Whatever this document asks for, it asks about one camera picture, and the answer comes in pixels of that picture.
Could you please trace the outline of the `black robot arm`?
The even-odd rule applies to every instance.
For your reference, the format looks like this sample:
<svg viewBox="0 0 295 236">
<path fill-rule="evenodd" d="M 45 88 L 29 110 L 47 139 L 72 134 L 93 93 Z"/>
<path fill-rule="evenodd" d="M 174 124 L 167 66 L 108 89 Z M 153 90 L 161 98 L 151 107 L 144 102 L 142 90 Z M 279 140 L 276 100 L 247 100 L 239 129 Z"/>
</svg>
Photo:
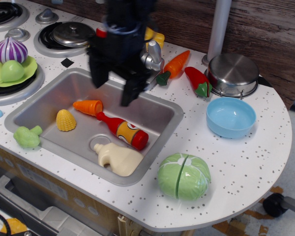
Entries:
<svg viewBox="0 0 295 236">
<path fill-rule="evenodd" d="M 103 27 L 88 39 L 89 67 L 94 85 L 108 81 L 109 72 L 125 79 L 121 106 L 128 106 L 147 86 L 153 71 L 164 61 L 159 44 L 145 39 L 153 0 L 109 0 Z"/>
</svg>

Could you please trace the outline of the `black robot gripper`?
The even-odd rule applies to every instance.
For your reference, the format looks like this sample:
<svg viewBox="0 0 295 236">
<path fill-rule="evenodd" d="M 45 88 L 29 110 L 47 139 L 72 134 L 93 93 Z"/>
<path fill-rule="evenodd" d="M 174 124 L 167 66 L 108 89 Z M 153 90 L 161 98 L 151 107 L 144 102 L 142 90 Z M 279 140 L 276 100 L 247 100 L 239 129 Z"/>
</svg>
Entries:
<svg viewBox="0 0 295 236">
<path fill-rule="evenodd" d="M 106 38 L 95 35 L 88 38 L 89 67 L 96 88 L 104 85 L 113 71 L 126 80 L 120 105 L 123 107 L 138 98 L 146 88 L 151 71 L 141 61 L 144 49 L 146 24 L 133 29 L 106 29 Z"/>
</svg>

